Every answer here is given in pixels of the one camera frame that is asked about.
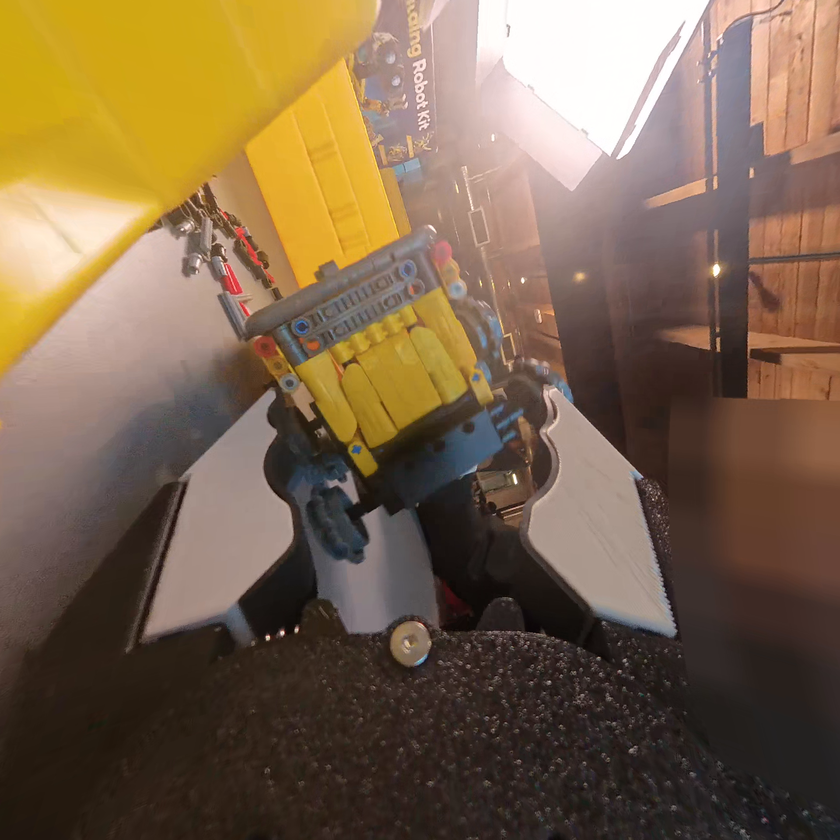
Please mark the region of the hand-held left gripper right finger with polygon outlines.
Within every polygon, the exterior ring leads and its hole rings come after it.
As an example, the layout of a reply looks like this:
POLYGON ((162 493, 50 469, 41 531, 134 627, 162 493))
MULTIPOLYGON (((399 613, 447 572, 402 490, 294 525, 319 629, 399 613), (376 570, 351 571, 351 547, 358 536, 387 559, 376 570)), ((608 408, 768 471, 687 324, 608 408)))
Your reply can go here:
POLYGON ((549 476, 523 509, 531 556, 595 620, 676 637, 641 475, 555 386, 542 389, 549 476))

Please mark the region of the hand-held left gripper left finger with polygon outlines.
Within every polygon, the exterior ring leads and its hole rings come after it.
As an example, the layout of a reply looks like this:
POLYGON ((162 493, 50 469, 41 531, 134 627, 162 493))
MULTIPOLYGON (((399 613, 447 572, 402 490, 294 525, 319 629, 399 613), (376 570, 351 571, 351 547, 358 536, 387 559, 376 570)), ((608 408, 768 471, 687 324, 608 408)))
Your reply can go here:
POLYGON ((294 500, 270 488, 268 391, 181 478, 141 622, 144 644, 220 627, 240 647, 288 636, 316 590, 294 500))

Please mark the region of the yellow brick toy truck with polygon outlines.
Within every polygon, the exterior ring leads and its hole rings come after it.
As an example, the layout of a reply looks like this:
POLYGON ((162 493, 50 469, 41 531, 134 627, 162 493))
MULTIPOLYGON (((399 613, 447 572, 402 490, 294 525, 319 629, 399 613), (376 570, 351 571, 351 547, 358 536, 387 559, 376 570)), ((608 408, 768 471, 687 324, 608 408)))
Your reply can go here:
POLYGON ((264 472, 336 560, 359 563, 363 517, 395 514, 476 471, 534 429, 543 392, 573 401, 540 361, 506 362, 496 311, 470 296, 449 243, 421 226, 250 315, 244 338, 285 364, 264 472))

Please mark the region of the pale grey desk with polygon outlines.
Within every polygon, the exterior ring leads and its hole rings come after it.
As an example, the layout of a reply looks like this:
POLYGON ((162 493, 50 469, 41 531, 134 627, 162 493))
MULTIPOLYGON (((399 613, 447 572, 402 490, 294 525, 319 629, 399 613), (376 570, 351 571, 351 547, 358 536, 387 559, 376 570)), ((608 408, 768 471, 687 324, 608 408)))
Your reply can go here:
POLYGON ((141 642, 181 478, 268 391, 284 396, 208 268, 185 241, 145 232, 2 377, 2 668, 43 646, 82 586, 125 542, 127 626, 141 642))

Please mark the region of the pile of small brick parts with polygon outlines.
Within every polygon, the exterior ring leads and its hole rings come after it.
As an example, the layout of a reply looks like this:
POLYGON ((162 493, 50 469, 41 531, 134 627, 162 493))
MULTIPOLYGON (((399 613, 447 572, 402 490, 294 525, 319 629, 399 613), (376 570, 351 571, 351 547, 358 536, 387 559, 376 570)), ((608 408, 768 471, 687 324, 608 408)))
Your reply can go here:
POLYGON ((267 252, 257 245, 235 213, 224 210, 210 182, 156 219, 149 232, 159 229, 185 241, 183 275, 194 277, 201 268, 208 268, 221 291, 233 300, 234 310, 243 317, 249 317, 255 306, 239 278, 242 272, 265 289, 271 300, 283 298, 270 273, 267 252))

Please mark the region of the large yellow storage bin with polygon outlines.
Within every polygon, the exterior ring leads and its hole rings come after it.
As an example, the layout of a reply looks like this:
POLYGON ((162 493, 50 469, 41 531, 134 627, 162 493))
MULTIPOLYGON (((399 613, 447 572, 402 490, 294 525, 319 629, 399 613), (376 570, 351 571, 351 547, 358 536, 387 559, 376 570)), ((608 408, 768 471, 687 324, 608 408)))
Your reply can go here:
POLYGON ((379 8, 3 1, 2 373, 358 46, 379 8))

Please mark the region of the blue toy kit box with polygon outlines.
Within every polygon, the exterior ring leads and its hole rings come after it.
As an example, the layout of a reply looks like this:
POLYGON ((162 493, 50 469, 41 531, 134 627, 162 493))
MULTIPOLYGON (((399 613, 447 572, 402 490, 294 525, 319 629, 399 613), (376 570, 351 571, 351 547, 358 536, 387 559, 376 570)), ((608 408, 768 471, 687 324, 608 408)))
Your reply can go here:
POLYGON ((371 34, 348 60, 381 169, 437 150, 434 43, 421 11, 420 2, 380 2, 371 34))

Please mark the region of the black metal post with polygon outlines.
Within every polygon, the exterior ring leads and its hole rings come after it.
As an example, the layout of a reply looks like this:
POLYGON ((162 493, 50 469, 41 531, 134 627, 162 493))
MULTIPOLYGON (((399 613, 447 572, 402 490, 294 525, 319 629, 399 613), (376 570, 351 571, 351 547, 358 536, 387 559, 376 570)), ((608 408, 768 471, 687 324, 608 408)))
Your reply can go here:
POLYGON ((722 33, 717 49, 717 265, 711 348, 716 396, 745 399, 749 378, 749 210, 752 20, 722 33))

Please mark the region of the wooden wall shelves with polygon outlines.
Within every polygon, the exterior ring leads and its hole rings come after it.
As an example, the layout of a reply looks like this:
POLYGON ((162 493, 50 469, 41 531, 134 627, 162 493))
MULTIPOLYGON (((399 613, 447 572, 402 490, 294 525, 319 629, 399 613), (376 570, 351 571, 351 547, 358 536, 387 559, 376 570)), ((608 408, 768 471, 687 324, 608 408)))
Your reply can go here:
MULTIPOLYGON (((643 201, 665 245, 707 233, 718 221, 714 176, 643 201)), ((751 167, 748 348, 750 359, 838 378, 838 132, 751 167)), ((634 328, 638 337, 708 353, 711 316, 699 304, 666 305, 664 292, 634 328)))

